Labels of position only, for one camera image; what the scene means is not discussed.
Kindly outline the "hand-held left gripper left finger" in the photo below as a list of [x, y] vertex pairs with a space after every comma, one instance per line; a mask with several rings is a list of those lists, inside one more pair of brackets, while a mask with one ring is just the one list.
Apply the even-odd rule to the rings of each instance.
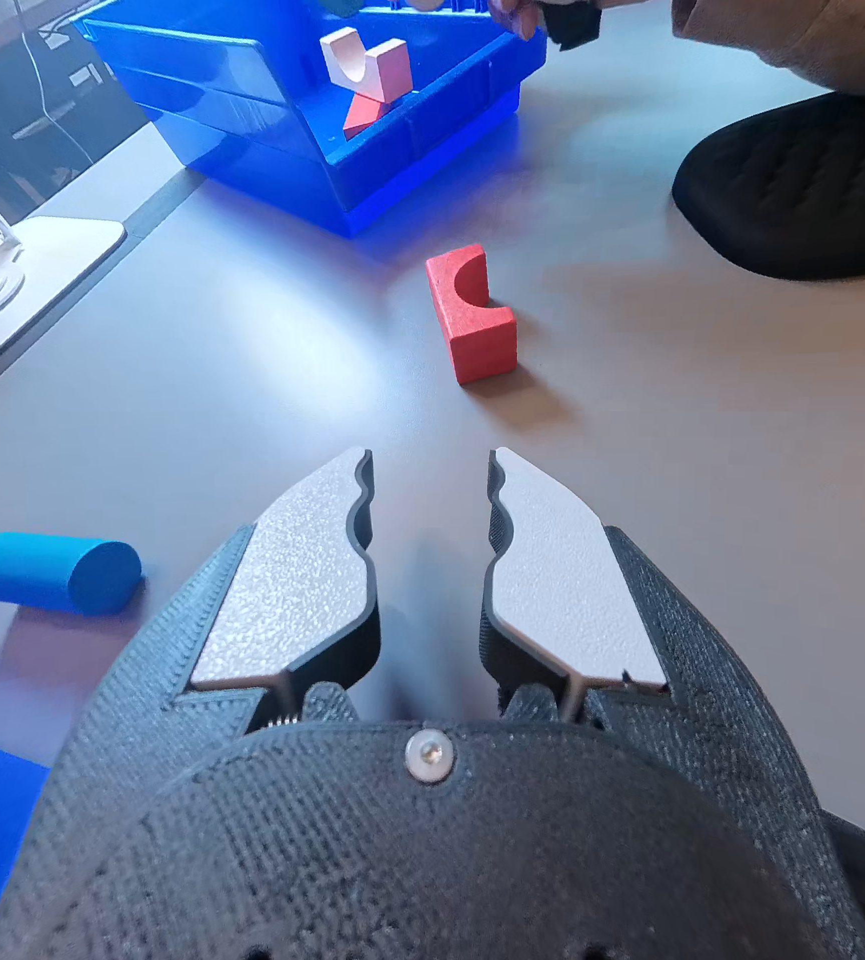
[[310, 689], [348, 690], [381, 652], [368, 554], [372, 452], [351, 447], [257, 519], [192, 667], [190, 691], [259, 690], [259, 722], [298, 718]]

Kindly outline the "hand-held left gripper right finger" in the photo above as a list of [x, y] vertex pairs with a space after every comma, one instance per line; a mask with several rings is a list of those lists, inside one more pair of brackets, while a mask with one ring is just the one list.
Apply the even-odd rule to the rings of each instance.
[[510, 448], [489, 454], [481, 662], [507, 700], [551, 691], [567, 720], [588, 690], [668, 691], [607, 530], [568, 486]]

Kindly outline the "natural wooden arch block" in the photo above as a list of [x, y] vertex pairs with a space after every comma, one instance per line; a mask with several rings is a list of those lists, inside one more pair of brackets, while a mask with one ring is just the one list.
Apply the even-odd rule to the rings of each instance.
[[319, 39], [330, 81], [369, 100], [391, 104], [414, 90], [407, 42], [393, 38], [367, 49], [359, 32], [342, 28]]

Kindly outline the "red rectangular wooden block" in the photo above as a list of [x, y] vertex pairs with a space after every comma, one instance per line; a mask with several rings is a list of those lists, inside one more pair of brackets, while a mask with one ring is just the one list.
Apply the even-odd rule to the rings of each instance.
[[375, 123], [388, 116], [397, 102], [397, 100], [379, 101], [363, 93], [354, 93], [342, 125], [345, 140], [347, 142], [352, 141]]

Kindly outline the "red wooden arch block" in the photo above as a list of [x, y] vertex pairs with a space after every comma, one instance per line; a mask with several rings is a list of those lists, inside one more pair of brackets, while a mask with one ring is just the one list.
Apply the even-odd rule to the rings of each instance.
[[517, 321], [490, 296], [487, 255], [481, 244], [426, 260], [431, 301], [459, 385], [514, 371]]

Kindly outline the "person's right forearm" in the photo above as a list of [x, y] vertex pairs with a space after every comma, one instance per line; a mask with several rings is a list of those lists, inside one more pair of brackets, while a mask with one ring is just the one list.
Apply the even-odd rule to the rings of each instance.
[[865, 96], [865, 1], [675, 1], [679, 39], [755, 54], [827, 90]]

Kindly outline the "person's right hand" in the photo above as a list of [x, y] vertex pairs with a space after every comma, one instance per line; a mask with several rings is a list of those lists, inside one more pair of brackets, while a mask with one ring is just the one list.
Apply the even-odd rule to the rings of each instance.
[[491, 18], [524, 42], [545, 27], [545, 14], [537, 1], [488, 1]]

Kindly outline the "black wrist rest pad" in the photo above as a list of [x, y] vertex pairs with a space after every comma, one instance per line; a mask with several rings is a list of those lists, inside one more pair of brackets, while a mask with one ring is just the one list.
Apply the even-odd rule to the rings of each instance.
[[719, 255], [787, 281], [865, 276], [865, 97], [833, 92], [695, 145], [671, 198]]

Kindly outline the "white document stand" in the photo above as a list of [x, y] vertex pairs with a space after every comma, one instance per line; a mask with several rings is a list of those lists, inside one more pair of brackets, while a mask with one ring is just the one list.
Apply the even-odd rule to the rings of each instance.
[[0, 210], [0, 377], [56, 325], [127, 240], [125, 222]]

